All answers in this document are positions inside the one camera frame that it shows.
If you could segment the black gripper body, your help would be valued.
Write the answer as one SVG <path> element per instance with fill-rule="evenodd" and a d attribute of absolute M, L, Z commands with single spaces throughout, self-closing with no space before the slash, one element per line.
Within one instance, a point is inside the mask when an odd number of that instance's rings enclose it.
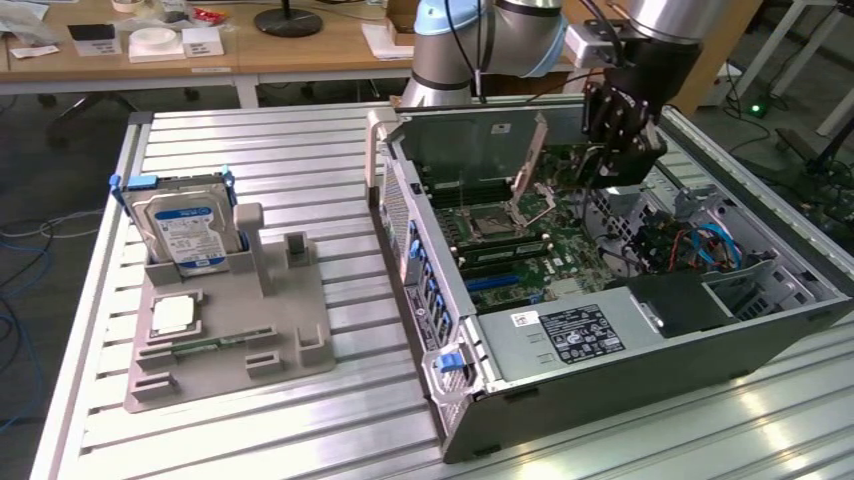
<path fill-rule="evenodd" d="M 636 39 L 626 43 L 624 53 L 624 65 L 605 73 L 606 91 L 633 107 L 642 120 L 658 120 L 694 68 L 702 44 Z"/>

